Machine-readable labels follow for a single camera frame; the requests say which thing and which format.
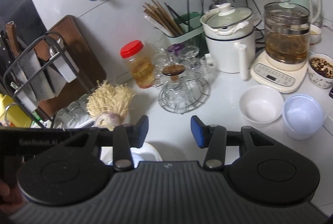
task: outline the glass kettle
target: glass kettle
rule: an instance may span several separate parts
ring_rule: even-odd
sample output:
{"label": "glass kettle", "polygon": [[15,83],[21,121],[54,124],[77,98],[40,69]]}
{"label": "glass kettle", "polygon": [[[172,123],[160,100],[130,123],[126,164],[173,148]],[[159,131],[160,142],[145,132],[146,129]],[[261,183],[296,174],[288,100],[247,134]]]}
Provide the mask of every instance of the glass kettle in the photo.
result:
{"label": "glass kettle", "polygon": [[272,66],[297,71],[304,66],[310,46],[310,12],[301,5],[265,5],[265,50]]}

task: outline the control panel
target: control panel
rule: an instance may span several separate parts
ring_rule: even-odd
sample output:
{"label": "control panel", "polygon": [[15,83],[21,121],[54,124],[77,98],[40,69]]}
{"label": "control panel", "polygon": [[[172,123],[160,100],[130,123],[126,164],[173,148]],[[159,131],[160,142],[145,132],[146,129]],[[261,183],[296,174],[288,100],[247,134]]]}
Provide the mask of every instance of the control panel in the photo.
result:
{"label": "control panel", "polygon": [[257,63],[253,69],[256,74],[275,84],[281,86],[292,86],[295,83],[295,79],[293,77],[270,68],[264,64]]}

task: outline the jar of honey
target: jar of honey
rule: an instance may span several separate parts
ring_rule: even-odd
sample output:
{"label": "jar of honey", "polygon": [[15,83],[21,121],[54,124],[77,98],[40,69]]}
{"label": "jar of honey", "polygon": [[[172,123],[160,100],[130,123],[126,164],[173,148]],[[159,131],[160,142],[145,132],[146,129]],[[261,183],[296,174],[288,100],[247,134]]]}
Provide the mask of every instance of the jar of honey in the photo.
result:
{"label": "jar of honey", "polygon": [[140,40],[134,40],[121,48],[120,55],[124,59],[137,85],[142,89],[152,86],[154,81],[154,64]]}

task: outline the knife rack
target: knife rack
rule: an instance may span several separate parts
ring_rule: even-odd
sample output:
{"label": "knife rack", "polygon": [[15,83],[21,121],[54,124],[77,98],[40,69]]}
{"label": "knife rack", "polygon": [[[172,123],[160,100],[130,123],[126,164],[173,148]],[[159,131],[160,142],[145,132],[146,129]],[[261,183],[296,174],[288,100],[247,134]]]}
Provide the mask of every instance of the knife rack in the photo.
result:
{"label": "knife rack", "polygon": [[[48,35],[55,35],[58,38],[61,38],[64,42],[64,48],[61,48],[55,39],[53,39],[52,37],[48,36]],[[31,76],[31,78],[29,78],[27,80],[27,82],[23,85],[21,85],[19,87],[19,89],[15,92],[12,93],[11,89],[10,89],[10,85],[7,83],[7,79],[6,77],[10,74],[10,72],[14,69],[14,67],[18,66],[18,63],[20,62],[20,60],[30,51],[34,52],[34,47],[41,41],[45,41],[50,48],[52,48],[55,52],[55,55],[52,56],[43,66],[41,66],[41,68],[33,75]],[[71,64],[71,62],[69,61],[69,59],[67,58],[67,56],[65,55],[65,51],[67,49],[67,44],[65,39],[61,36],[60,33],[55,32],[55,31],[49,31],[46,32],[45,35],[39,37],[38,39],[36,39],[31,45],[29,45],[18,57],[17,59],[10,65],[10,67],[8,67],[8,69],[6,70],[6,72],[4,73],[3,76],[3,80],[4,80],[4,87],[7,91],[7,93],[13,98],[13,100],[19,105],[19,107],[27,114],[27,116],[29,116],[35,123],[37,123],[37,125],[41,128],[45,128],[45,126],[38,121],[34,115],[24,106],[24,104],[21,103],[20,99],[18,98],[18,94],[24,90],[30,83],[31,81],[39,75],[39,73],[41,73],[42,71],[44,71],[47,67],[49,67],[56,59],[58,59],[59,57],[62,57],[64,59],[64,61],[67,63],[67,65],[69,66],[69,68],[73,71],[73,73],[75,74],[76,78],[78,79],[79,83],[81,84],[82,88],[87,92],[90,93],[90,89],[89,87],[93,87],[94,84],[91,82],[91,80],[89,78],[85,78],[86,82],[89,82],[88,84],[86,84],[83,79],[79,76],[79,73],[76,71],[76,69],[74,68],[74,66]],[[53,123],[54,123],[54,119],[51,118],[50,116],[48,116],[47,114],[45,114],[45,116],[52,122],[51,127],[53,127]]]}

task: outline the yellow bottle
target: yellow bottle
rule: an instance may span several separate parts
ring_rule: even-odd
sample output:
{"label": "yellow bottle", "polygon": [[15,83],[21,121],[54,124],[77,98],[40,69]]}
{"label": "yellow bottle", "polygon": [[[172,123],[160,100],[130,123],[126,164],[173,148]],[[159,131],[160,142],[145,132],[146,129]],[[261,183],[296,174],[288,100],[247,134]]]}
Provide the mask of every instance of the yellow bottle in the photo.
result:
{"label": "yellow bottle", "polygon": [[[2,125],[6,125],[6,107],[13,102],[14,100],[10,96],[0,93],[0,122]],[[10,122],[10,126],[14,127],[29,128],[31,125],[31,119],[22,111],[19,106],[12,106],[9,108],[7,112],[7,120]]]}

